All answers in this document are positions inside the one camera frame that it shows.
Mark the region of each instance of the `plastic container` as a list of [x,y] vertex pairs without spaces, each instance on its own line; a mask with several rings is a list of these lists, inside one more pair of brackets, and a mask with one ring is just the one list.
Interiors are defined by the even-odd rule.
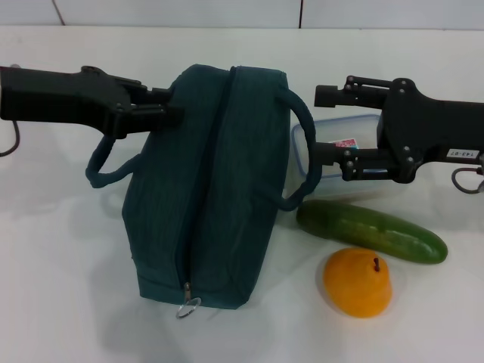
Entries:
[[[361,115],[315,121],[316,141],[361,149],[376,148],[379,119],[379,115]],[[306,179],[309,163],[304,131],[299,124],[292,129],[291,144],[292,157],[295,159],[293,182],[298,185]],[[314,195],[327,199],[358,196],[369,192],[387,191],[392,184],[394,181],[390,180],[344,181],[341,178],[340,165],[335,163],[333,166],[323,166],[321,181]]]

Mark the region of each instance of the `green cucumber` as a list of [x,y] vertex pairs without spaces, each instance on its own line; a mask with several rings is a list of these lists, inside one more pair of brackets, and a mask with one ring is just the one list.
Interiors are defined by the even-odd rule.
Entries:
[[387,253],[412,262],[436,264],[447,257],[439,236],[403,219],[327,200],[308,200],[297,210],[302,230],[317,237]]

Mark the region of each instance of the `green bag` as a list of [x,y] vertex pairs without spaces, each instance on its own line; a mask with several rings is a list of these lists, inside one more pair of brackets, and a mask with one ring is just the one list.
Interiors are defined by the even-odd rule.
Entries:
[[203,306],[236,309],[256,284],[278,209],[295,209],[321,179],[310,157],[307,181],[281,197],[290,110],[309,149],[314,123],[277,70],[195,65],[172,91],[170,104],[185,108],[180,127],[150,133],[110,174],[99,173],[114,143],[104,137],[86,176],[101,188],[133,174],[123,219],[141,296],[180,305],[188,293]]

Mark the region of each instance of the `bag handle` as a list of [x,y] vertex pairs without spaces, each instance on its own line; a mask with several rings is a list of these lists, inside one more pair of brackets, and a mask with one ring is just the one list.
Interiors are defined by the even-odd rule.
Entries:
[[289,212],[296,209],[303,202],[304,197],[316,189],[321,180],[323,169],[322,165],[316,165],[312,153],[312,149],[316,144],[316,128],[308,107],[298,95],[288,88],[281,88],[276,98],[286,104],[296,114],[304,131],[309,152],[309,167],[306,180],[290,197],[284,199],[273,189],[264,190],[265,197],[278,206],[279,209]]
[[102,188],[108,184],[113,184],[114,182],[117,182],[128,174],[134,172],[139,166],[139,161],[141,158],[140,154],[126,161],[118,170],[114,172],[99,172],[104,163],[106,163],[107,157],[113,149],[115,141],[115,138],[105,135],[101,139],[98,147],[96,147],[96,150],[94,150],[92,153],[88,167],[85,169],[85,176],[91,182],[93,188]]

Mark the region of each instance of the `orange fruit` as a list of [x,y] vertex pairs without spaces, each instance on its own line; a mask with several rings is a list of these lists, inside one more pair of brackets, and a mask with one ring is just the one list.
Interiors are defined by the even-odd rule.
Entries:
[[334,304],[357,318],[380,314],[392,299],[388,266],[372,250],[335,252],[324,267],[323,281]]

